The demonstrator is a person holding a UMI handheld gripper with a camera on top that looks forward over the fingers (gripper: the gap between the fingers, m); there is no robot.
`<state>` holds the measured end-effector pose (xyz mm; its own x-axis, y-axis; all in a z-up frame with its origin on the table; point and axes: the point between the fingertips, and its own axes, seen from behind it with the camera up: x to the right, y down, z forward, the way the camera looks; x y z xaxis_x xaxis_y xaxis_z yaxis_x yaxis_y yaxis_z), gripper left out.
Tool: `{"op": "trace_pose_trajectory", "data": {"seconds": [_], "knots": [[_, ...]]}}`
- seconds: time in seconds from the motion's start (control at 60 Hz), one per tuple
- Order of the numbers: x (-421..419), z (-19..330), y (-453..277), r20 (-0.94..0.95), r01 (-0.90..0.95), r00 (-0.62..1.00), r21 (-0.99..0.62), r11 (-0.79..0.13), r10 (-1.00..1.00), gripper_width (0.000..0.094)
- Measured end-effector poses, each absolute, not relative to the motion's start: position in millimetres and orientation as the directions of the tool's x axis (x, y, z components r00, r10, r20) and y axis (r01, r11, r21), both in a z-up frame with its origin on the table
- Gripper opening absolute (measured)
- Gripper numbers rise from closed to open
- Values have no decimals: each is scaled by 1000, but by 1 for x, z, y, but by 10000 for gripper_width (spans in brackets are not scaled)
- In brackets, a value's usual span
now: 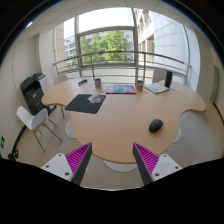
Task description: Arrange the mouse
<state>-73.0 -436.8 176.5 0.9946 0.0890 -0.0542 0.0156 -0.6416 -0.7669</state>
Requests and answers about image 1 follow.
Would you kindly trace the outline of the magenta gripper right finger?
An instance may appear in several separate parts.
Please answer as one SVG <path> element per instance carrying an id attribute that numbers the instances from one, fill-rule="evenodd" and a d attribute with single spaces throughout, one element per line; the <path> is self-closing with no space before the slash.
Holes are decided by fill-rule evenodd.
<path id="1" fill-rule="evenodd" d="M 181 170 L 181 166 L 167 154 L 159 155 L 140 144 L 134 143 L 132 152 L 144 185 Z"/>

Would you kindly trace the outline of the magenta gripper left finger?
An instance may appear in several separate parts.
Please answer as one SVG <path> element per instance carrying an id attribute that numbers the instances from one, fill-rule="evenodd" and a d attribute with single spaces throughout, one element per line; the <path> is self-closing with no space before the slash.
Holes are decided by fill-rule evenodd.
<path id="1" fill-rule="evenodd" d="M 92 143 L 87 143 L 67 154 L 56 154 L 42 169 L 80 185 L 91 155 Z"/>

